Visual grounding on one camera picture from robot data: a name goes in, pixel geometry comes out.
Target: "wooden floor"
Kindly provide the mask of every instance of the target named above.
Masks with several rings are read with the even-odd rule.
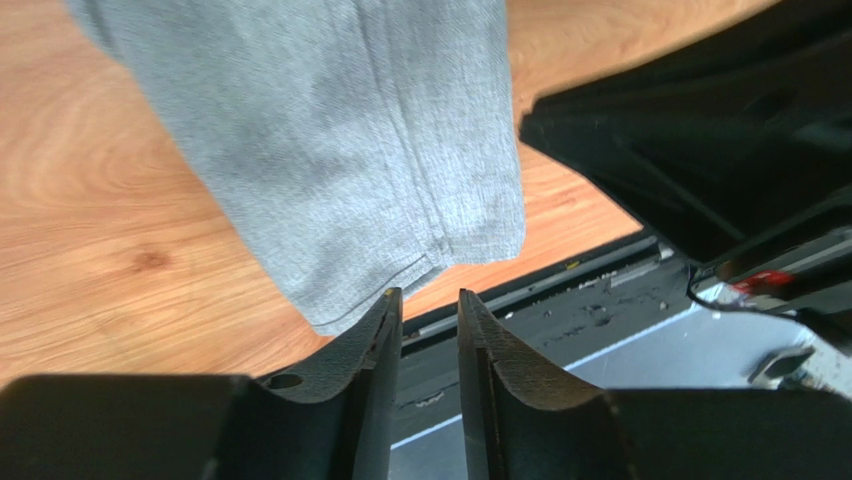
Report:
[[[509,0],[516,117],[769,0]],[[43,371],[259,374],[328,342],[242,246],[127,72],[59,0],[0,0],[0,384]],[[411,317],[639,227],[519,147],[520,258],[458,266]]]

